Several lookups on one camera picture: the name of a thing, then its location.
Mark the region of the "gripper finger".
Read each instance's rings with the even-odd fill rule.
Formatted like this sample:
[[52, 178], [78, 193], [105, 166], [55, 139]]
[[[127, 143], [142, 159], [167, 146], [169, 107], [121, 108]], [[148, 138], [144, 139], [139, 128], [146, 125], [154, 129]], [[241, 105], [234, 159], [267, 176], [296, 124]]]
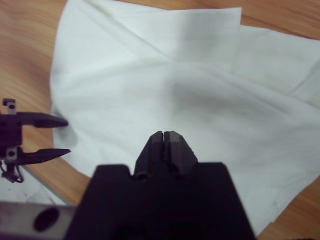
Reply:
[[198, 159], [184, 137], [175, 131], [166, 131], [163, 140], [163, 162], [169, 172], [178, 176], [189, 174]]
[[152, 175], [157, 165], [163, 160], [164, 134], [157, 131], [149, 137], [135, 162], [134, 175]]

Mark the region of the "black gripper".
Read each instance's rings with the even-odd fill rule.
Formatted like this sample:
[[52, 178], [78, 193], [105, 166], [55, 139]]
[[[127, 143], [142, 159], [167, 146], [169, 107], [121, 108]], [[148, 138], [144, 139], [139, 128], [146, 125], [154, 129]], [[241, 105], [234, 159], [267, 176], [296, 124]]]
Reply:
[[6, 114], [0, 114], [0, 159], [5, 164], [32, 165], [44, 163], [70, 153], [69, 149], [46, 148], [36, 152], [23, 152], [22, 125], [36, 128], [59, 128], [68, 126], [68, 121], [41, 112], [17, 112], [16, 101], [4, 98]]

